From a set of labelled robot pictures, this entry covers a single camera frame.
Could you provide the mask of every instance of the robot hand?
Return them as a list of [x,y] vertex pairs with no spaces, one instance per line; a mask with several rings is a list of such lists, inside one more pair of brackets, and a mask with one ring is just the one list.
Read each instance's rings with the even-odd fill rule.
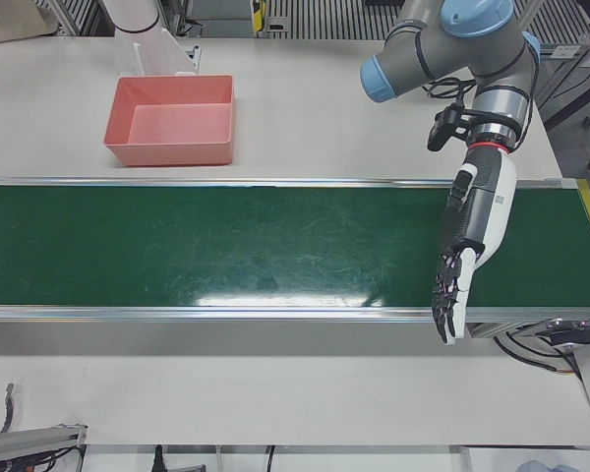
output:
[[499,248],[515,191],[504,147],[477,143],[467,151],[442,215],[433,317],[446,344],[463,337],[474,270]]

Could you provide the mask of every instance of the pink plastic bin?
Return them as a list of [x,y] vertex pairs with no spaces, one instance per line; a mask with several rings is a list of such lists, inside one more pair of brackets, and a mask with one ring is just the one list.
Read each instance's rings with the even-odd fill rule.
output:
[[229,164],[233,123],[231,76],[125,77],[104,142],[125,165]]

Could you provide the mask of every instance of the black cable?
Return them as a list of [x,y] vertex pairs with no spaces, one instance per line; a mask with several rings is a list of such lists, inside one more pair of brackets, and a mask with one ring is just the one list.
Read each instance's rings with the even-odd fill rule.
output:
[[271,465],[273,464],[273,454],[275,453],[275,445],[268,449],[268,461],[266,462],[266,472],[271,472]]
[[[476,86],[476,81],[470,79],[462,81],[458,77],[444,77],[438,81],[429,83],[428,87],[422,86],[422,90],[426,92],[429,98],[437,99],[463,99],[463,95]],[[446,90],[436,92],[438,88],[449,87]]]
[[586,82],[588,82],[589,80],[590,80],[590,73],[589,73],[589,74],[588,74],[588,75],[587,75],[587,76],[586,76],[586,77],[585,77],[585,78],[584,78],[582,81],[579,81],[579,82],[578,82],[577,84],[575,84],[574,86],[572,86],[572,87],[569,87],[569,88],[567,88],[566,90],[563,90],[563,91],[561,91],[560,93],[554,94],[554,95],[553,95],[551,98],[558,98],[558,97],[560,97],[560,96],[564,95],[565,93],[568,93],[568,92],[569,92],[569,91],[571,91],[571,90],[574,90],[574,89],[576,89],[576,88],[578,88],[578,87],[581,87],[581,86],[583,86],[583,85],[584,85]]
[[540,58],[536,55],[535,49],[531,45],[529,41],[525,39],[525,43],[529,52],[531,53],[531,57],[533,58],[533,64],[535,66],[535,71],[533,72],[533,82],[531,83],[531,89],[529,90],[529,111],[527,113],[527,123],[522,131],[522,135],[518,139],[518,142],[513,147],[513,150],[518,150],[522,143],[524,143],[525,138],[527,137],[527,133],[529,128],[531,127],[531,120],[533,119],[533,100],[535,97],[535,87],[538,85],[538,77],[540,77]]
[[7,415],[4,419],[4,424],[2,425],[2,429],[0,430],[1,434],[7,433],[9,431],[9,428],[11,428],[11,423],[13,422],[13,410],[14,410],[13,387],[14,387],[14,385],[12,383],[9,383],[7,385],[7,396],[4,399],[4,404],[5,404],[5,408],[7,410]]
[[541,356],[541,357],[554,357],[554,358],[563,358],[563,356],[561,354],[548,354],[546,352],[540,352],[540,351],[536,351],[535,349],[529,347],[529,346],[525,346],[524,344],[522,344],[520,341],[518,341],[516,338],[514,338],[511,333],[506,332],[505,335],[509,338],[509,340],[514,343],[516,346],[521,347],[522,349],[524,349],[525,351],[529,351],[533,354],[535,354],[536,356]]
[[64,455],[69,454],[73,450],[77,450],[81,457],[83,457],[85,454],[85,452],[80,447],[74,445],[72,447],[65,447],[57,450],[39,452],[37,454],[15,457],[11,460],[0,461],[0,472],[6,472],[10,470],[22,471],[26,470],[28,467],[36,467],[39,465],[48,465],[49,467],[46,470],[50,470],[52,467],[54,467],[53,462],[56,463],[58,459]]
[[522,356],[516,354],[515,352],[513,352],[513,351],[509,350],[507,347],[505,347],[501,343],[501,340],[498,339],[497,337],[493,337],[492,340],[494,341],[496,346],[498,346],[501,349],[502,352],[504,352],[507,356],[512,357],[516,361],[522,362],[524,364],[528,364],[529,366],[539,367],[540,369],[544,369],[545,371],[555,372],[555,373],[563,373],[563,371],[560,371],[557,367],[550,366],[548,364],[543,364],[542,362],[538,362],[538,361],[532,361],[531,359],[527,359],[526,357],[522,357]]
[[565,352],[560,351],[559,349],[557,349],[557,347],[551,344],[551,342],[546,340],[544,337],[540,337],[539,339],[548,346],[550,346],[551,349],[553,349],[555,352],[557,352],[560,355],[560,357],[562,357],[564,361],[570,366],[570,369],[572,369],[577,378],[583,382],[583,377],[581,377],[581,370],[577,365],[577,360],[575,359],[574,354],[566,354]]

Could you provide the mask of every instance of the floor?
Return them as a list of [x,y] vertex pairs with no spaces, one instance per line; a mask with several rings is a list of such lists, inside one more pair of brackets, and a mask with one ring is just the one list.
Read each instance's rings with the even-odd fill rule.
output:
[[[555,66],[556,63],[545,64],[545,74],[550,73]],[[577,69],[561,86],[560,90],[566,90],[569,87],[578,84],[589,74],[590,67],[581,67]],[[542,119],[546,121],[589,87],[590,79],[582,86],[575,88],[573,91],[551,99],[540,109]],[[586,116],[590,116],[590,104],[555,127],[549,133],[549,139],[558,159],[558,164],[560,165],[560,170],[563,176],[587,179],[590,183],[590,170],[586,168],[586,164],[588,163],[588,160],[590,160],[590,128],[586,129],[582,125],[583,119]]]

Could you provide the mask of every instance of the white table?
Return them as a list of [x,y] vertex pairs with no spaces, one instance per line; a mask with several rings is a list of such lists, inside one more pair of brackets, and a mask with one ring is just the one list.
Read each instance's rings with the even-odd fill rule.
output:
[[[201,46],[203,74],[234,75],[233,165],[121,167],[102,145],[111,40],[46,38],[0,45],[0,177],[450,179],[463,158],[426,151],[444,101],[362,93],[377,43]],[[561,176],[539,120],[514,159]],[[430,325],[0,324],[0,425],[7,382],[15,429],[83,422],[99,444],[590,444],[573,376]]]

